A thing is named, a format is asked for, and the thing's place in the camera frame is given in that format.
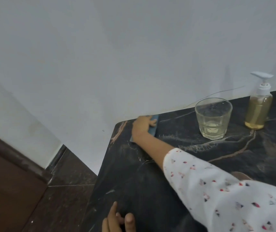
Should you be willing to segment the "person's right forearm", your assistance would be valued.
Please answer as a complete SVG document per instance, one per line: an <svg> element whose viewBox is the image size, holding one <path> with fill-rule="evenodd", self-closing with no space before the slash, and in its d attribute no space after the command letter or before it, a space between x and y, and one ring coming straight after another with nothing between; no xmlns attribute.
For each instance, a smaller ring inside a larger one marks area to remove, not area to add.
<svg viewBox="0 0 276 232"><path fill-rule="evenodd" d="M163 170L171 187L196 220L207 220L214 214L238 214L244 209L239 180L222 169L149 133L136 140Z"/></svg>

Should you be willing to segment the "white patterned shirt sleeve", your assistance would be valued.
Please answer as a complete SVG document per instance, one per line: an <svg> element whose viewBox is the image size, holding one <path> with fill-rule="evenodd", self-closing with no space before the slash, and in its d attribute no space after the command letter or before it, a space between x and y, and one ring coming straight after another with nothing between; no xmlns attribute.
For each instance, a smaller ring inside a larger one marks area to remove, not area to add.
<svg viewBox="0 0 276 232"><path fill-rule="evenodd" d="M208 232L276 232L276 187L239 180L178 148L163 171L194 220Z"/></svg>

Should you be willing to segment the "blue cleaning cloth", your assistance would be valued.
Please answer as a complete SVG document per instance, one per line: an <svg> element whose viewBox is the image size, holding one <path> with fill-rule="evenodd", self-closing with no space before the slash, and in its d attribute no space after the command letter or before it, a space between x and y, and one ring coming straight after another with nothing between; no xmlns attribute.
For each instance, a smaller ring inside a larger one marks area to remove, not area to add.
<svg viewBox="0 0 276 232"><path fill-rule="evenodd" d="M152 117L149 119L149 122L153 120L155 120L156 122L154 123L154 125L149 125L148 133L152 136L155 136L158 127L159 114L152 115Z"/></svg>

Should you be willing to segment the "person's left hand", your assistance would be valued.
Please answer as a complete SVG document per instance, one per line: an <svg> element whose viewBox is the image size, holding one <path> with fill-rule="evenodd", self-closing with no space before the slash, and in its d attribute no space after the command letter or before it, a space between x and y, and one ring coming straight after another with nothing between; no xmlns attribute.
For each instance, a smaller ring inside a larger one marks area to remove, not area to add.
<svg viewBox="0 0 276 232"><path fill-rule="evenodd" d="M122 227L125 228L124 217L117 212L117 202L115 201L110 208L108 216L102 221L101 232L123 232Z"/></svg>

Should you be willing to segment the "clear pump soap bottle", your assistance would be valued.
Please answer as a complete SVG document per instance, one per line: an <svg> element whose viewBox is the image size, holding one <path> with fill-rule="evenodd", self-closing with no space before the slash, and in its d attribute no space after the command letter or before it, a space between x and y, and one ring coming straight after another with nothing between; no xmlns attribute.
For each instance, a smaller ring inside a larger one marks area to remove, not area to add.
<svg viewBox="0 0 276 232"><path fill-rule="evenodd" d="M267 81L273 75L259 71L253 71L251 75L260 78L261 82L249 98L244 124L249 129L260 130L264 127L273 101L271 84Z"/></svg>

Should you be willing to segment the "brown wooden door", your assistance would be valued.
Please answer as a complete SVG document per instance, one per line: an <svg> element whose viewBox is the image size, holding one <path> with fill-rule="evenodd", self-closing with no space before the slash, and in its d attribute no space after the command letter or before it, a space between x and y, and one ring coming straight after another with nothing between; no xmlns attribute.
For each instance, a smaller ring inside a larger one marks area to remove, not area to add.
<svg viewBox="0 0 276 232"><path fill-rule="evenodd" d="M21 232L52 174L0 139L0 232Z"/></svg>

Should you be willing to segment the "clear glass tumbler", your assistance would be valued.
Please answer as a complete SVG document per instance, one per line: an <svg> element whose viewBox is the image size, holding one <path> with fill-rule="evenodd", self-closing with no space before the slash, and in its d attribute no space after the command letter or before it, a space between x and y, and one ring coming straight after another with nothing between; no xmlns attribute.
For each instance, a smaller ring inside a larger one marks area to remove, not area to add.
<svg viewBox="0 0 276 232"><path fill-rule="evenodd" d="M233 106L222 98L206 98L195 105L200 132L210 140L222 139L228 128Z"/></svg>

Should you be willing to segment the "person's right hand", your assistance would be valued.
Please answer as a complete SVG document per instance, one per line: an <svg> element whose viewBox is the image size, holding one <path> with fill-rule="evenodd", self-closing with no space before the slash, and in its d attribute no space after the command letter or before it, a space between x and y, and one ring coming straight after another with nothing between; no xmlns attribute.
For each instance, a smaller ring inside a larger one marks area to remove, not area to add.
<svg viewBox="0 0 276 232"><path fill-rule="evenodd" d="M139 138L143 134L148 133L148 122L146 116L139 116L134 122L132 126L132 142L136 142L137 138Z"/></svg>

